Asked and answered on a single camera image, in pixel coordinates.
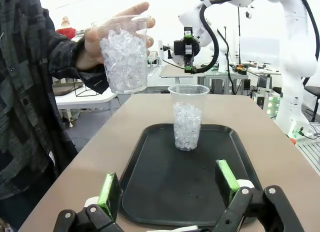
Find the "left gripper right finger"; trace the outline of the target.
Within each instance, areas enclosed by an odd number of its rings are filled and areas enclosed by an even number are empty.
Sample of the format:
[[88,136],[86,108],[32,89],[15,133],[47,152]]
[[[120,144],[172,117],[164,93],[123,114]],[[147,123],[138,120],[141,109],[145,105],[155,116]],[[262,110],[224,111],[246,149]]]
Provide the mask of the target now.
[[266,232],[296,232],[298,217],[281,187],[241,187],[226,160],[215,162],[215,182],[226,210],[214,232],[238,232],[246,218],[256,218]]

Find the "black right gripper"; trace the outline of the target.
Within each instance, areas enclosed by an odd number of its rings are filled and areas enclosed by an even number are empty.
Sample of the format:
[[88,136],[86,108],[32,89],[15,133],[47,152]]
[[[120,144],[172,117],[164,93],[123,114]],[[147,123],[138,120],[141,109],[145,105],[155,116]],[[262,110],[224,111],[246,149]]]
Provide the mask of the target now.
[[174,54],[184,56],[184,72],[195,74],[197,68],[193,65],[194,56],[200,52],[200,44],[193,39],[193,27],[185,26],[183,39],[174,41]]

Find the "person's left hand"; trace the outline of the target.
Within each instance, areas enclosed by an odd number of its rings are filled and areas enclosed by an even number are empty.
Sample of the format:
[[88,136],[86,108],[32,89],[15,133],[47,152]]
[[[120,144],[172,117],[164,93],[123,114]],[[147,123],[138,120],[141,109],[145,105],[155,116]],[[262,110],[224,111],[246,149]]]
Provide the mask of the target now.
[[[146,1],[136,4],[116,15],[114,18],[128,19],[129,16],[146,12],[150,4]],[[93,27],[84,32],[84,49],[79,53],[75,66],[78,70],[86,71],[104,62],[101,54],[99,34]]]

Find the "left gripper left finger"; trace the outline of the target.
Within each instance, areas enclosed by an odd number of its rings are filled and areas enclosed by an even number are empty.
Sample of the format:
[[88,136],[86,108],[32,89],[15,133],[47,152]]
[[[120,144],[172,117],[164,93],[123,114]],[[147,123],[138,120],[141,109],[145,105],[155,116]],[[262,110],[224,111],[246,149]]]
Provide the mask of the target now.
[[116,223],[122,190],[116,173],[105,177],[97,202],[76,213],[62,210],[56,219],[55,232],[121,232]]

